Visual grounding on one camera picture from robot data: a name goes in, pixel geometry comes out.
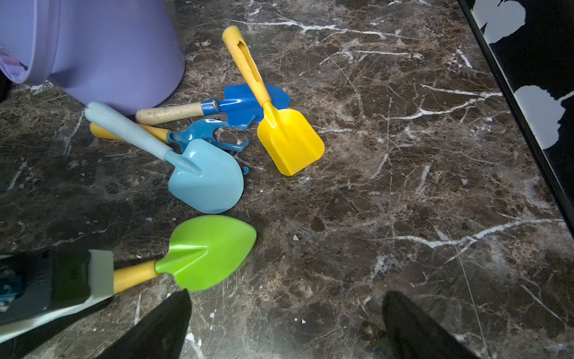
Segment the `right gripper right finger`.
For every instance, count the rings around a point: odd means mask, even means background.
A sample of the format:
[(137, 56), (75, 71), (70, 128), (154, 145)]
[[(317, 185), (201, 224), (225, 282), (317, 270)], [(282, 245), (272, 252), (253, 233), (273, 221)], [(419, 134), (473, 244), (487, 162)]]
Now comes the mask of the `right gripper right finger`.
[(386, 331), (376, 343), (377, 358), (476, 358), (453, 335), (399, 291), (384, 296)]

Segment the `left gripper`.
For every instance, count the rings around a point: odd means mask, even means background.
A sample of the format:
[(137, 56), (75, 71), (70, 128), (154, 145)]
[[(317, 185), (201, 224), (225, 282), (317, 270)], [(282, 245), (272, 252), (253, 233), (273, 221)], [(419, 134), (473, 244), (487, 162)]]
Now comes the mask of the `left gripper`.
[(23, 358), (112, 300), (110, 251), (1, 254), (1, 357)]

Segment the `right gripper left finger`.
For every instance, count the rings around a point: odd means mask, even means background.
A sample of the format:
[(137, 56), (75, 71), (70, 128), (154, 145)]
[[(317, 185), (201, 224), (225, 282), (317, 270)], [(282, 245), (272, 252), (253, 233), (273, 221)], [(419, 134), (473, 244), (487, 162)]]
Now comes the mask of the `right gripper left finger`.
[(102, 352), (100, 358), (178, 358), (191, 318), (187, 290), (164, 300), (135, 327)]

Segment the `green trowel yellow handle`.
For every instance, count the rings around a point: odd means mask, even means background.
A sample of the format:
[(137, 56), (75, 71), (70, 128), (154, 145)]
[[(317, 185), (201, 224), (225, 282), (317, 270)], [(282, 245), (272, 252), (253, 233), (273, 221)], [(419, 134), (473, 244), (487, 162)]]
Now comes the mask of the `green trowel yellow handle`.
[(168, 253), (159, 260), (117, 269), (118, 294), (162, 274), (191, 292), (207, 290), (228, 278), (251, 252), (257, 231), (251, 225), (223, 215), (203, 215), (178, 225)]

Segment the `light blue plastic trowel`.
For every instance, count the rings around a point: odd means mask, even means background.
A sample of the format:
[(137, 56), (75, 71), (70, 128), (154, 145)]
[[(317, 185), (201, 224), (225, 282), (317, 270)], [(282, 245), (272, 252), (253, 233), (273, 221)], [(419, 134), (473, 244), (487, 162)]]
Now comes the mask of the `light blue plastic trowel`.
[(239, 163), (227, 152), (194, 139), (182, 154), (161, 142), (105, 103), (92, 102), (85, 116), (117, 137), (175, 166), (168, 189), (179, 200), (204, 214), (220, 214), (233, 208), (244, 191)]

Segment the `yellow plastic square shovel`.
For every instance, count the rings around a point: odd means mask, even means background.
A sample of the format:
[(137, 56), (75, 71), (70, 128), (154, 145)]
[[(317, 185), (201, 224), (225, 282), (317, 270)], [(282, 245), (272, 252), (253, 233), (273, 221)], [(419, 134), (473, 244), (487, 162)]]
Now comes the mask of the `yellow plastic square shovel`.
[(294, 109), (277, 109), (259, 74), (248, 46), (235, 25), (222, 34), (234, 62), (264, 110), (257, 135), (281, 174), (292, 176), (318, 161), (325, 151), (323, 140), (305, 116)]

